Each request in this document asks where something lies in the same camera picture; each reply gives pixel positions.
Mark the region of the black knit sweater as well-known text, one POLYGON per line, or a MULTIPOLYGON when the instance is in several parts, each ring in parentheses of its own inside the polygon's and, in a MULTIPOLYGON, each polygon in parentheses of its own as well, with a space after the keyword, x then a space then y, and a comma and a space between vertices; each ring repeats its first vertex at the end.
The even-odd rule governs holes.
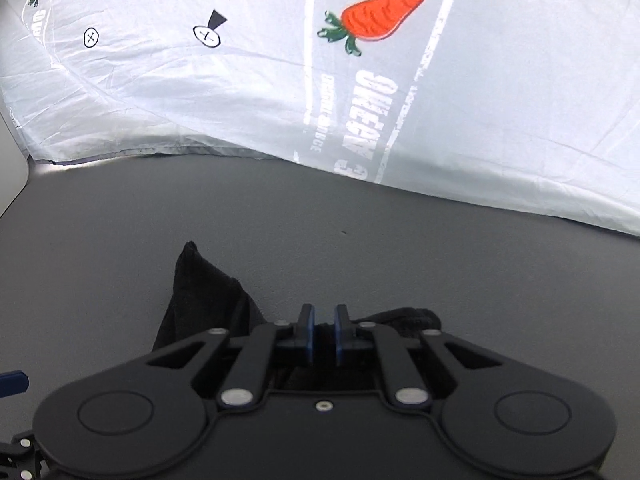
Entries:
MULTIPOLYGON (((352 320, 387 325, 401 337, 417 337, 422 330, 441 330, 431 310, 404 307, 352 320)), ((194 242, 187 242, 175 265, 172 295, 160 323, 153 351, 211 328, 228 330, 231 337, 248 336, 267 323, 254 299, 238 280, 208 262, 194 242)))

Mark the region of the white carrot print storage bag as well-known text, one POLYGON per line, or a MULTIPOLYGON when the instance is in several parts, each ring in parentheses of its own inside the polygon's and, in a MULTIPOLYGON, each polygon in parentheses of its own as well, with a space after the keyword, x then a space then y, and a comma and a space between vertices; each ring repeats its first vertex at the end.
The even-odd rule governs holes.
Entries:
POLYGON ((639 231, 639 0, 1 0, 46 162, 277 157, 639 231))

